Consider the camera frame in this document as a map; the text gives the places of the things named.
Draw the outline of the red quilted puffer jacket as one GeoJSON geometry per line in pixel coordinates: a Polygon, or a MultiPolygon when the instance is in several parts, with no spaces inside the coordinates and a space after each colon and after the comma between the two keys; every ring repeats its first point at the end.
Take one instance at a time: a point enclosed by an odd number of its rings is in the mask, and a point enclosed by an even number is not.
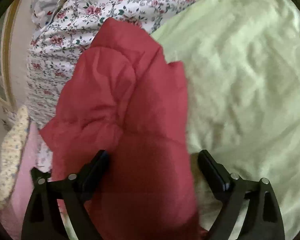
{"type": "Polygon", "coordinates": [[[109,18],[40,133],[55,180],[109,153],[110,170],[87,205],[104,239],[198,239],[186,120],[182,62],[166,62],[146,31],[109,18]]]}

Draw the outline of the pink pillow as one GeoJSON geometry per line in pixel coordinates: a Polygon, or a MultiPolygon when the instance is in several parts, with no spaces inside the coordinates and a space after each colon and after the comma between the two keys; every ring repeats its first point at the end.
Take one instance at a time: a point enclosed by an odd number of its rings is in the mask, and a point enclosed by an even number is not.
{"type": "Polygon", "coordinates": [[[49,172],[52,167],[52,152],[39,134],[37,124],[31,122],[29,134],[21,155],[21,163],[10,198],[0,211],[0,222],[12,239],[21,238],[21,229],[30,196],[33,191],[31,168],[49,172]]]}

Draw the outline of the yellow floral pillow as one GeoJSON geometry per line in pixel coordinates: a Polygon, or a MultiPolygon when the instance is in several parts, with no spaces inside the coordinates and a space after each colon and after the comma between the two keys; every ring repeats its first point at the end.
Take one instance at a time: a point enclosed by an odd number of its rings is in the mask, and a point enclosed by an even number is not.
{"type": "Polygon", "coordinates": [[[29,113],[27,107],[23,105],[15,115],[14,124],[1,144],[0,211],[14,190],[29,128],[29,113]]]}

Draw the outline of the light green bed sheet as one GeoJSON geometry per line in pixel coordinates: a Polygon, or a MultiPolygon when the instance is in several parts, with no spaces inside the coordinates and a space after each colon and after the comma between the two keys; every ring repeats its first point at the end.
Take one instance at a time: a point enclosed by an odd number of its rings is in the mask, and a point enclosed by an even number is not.
{"type": "Polygon", "coordinates": [[[268,178],[286,239],[300,231],[300,11],[292,0],[199,0],[153,34],[184,64],[187,148],[268,178]]]}

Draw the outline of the gold framed wall picture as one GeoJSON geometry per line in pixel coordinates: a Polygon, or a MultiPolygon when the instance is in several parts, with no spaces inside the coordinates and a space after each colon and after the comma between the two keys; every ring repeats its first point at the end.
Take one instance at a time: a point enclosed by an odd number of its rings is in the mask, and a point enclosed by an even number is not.
{"type": "Polygon", "coordinates": [[[20,2],[14,0],[0,18],[0,103],[9,110],[16,109],[10,78],[10,47],[20,2]]]}

